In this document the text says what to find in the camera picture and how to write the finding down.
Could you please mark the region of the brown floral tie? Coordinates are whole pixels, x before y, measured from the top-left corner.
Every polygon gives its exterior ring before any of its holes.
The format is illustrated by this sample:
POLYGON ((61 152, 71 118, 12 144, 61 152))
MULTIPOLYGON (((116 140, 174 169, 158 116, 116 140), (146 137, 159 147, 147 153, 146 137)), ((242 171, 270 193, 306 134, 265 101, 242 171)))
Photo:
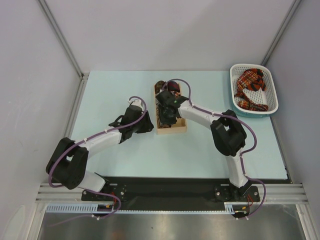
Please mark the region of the brown floral tie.
POLYGON ((160 129, 167 129, 167 128, 171 128, 172 126, 171 125, 168 125, 168 124, 160 124, 159 125, 159 128, 160 129))

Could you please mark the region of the wooden compartment box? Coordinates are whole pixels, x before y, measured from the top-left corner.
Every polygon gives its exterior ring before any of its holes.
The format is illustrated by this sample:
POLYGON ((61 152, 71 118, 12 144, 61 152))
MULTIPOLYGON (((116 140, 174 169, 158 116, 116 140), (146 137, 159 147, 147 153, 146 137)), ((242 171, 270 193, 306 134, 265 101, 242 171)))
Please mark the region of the wooden compartment box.
MULTIPOLYGON (((181 96, 181 90, 180 92, 170 92, 173 94, 176 98, 181 96)), ((167 135, 167 134, 180 134, 180 133, 186 133, 187 132, 187 121, 184 118, 176 118, 176 123, 171 125, 171 128, 163 128, 160 129, 159 126, 161 123, 160 121, 160 110, 159 110, 159 102, 155 98, 155 119, 156 119, 156 133, 158 135, 167 135)))

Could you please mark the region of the red plaid tie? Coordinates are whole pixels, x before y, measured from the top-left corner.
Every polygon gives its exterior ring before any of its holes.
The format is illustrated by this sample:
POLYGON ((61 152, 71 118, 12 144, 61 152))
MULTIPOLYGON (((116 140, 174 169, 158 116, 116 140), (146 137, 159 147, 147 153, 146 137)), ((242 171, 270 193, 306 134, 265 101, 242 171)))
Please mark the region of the red plaid tie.
POLYGON ((248 87, 250 83, 255 81, 258 76, 264 77, 261 69, 251 68, 245 70, 236 82, 237 92, 234 96, 242 99, 237 105, 244 110, 267 112, 269 110, 268 105, 253 102, 244 92, 244 89, 249 90, 248 87))

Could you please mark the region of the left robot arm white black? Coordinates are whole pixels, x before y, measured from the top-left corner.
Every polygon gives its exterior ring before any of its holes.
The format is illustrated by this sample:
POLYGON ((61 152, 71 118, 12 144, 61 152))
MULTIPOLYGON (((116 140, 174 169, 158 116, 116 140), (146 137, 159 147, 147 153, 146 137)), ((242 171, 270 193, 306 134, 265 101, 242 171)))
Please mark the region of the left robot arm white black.
POLYGON ((107 199, 110 195, 107 180, 87 170, 88 160, 107 148, 125 142, 133 134, 148 133, 153 128, 146 105, 134 101, 105 130, 79 142, 62 138, 45 169, 50 187, 81 188, 91 191, 99 200, 107 199))

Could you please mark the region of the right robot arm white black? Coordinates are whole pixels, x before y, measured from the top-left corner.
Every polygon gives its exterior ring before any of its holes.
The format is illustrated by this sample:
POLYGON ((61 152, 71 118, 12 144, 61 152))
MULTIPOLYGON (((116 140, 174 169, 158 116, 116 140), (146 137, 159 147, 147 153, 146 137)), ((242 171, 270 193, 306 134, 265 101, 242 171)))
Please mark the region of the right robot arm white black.
POLYGON ((226 157, 231 196, 237 201, 247 197, 251 183, 243 173, 240 158, 247 134, 236 114, 231 110, 214 113, 212 110, 201 109, 191 104, 187 97, 176 97, 168 90, 160 91, 155 99, 162 124, 174 125, 177 119, 187 119, 211 131, 216 149, 226 157))

